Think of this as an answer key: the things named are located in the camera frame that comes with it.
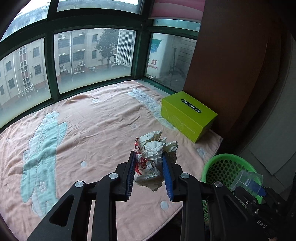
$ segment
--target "metal screw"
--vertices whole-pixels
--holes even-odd
[[[184,172],[184,173],[181,173],[180,177],[183,179],[187,179],[187,178],[189,178],[189,174]]]
[[[111,174],[109,175],[109,178],[111,178],[111,179],[116,179],[116,178],[118,178],[118,174],[115,173],[115,172],[113,172],[113,173],[111,173]]]
[[[75,183],[75,187],[81,188],[84,185],[83,181],[78,181]]]
[[[223,183],[222,182],[215,182],[214,185],[215,185],[215,187],[220,188],[223,186]]]

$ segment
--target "sky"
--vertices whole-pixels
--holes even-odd
[[[20,12],[22,12],[22,14],[28,13],[34,9],[49,5],[50,1],[51,0],[31,0]],[[116,0],[116,1],[138,5],[139,0]]]

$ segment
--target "clear plastic cup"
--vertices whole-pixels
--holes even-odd
[[[262,188],[263,176],[255,172],[247,172],[241,170],[233,183],[230,186],[230,190],[234,191],[236,187],[243,187],[247,192],[249,192],[253,197],[265,196],[265,190]]]

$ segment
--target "crumpled paper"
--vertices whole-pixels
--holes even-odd
[[[162,131],[153,131],[136,138],[134,151],[136,153],[136,171],[134,181],[140,186],[146,186],[156,191],[164,181],[162,175],[163,152],[168,153],[169,160],[176,163],[177,142],[166,142],[166,137],[160,138]]]

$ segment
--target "laundry basket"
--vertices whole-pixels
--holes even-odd
[[[255,168],[245,159],[232,154],[220,154],[211,158],[205,165],[201,181],[208,184],[220,181],[230,189],[230,185],[241,170],[256,172]],[[261,204],[262,197],[257,196],[256,199]],[[204,200],[203,208],[205,223],[207,224],[209,222],[209,216],[207,213],[207,204]]]

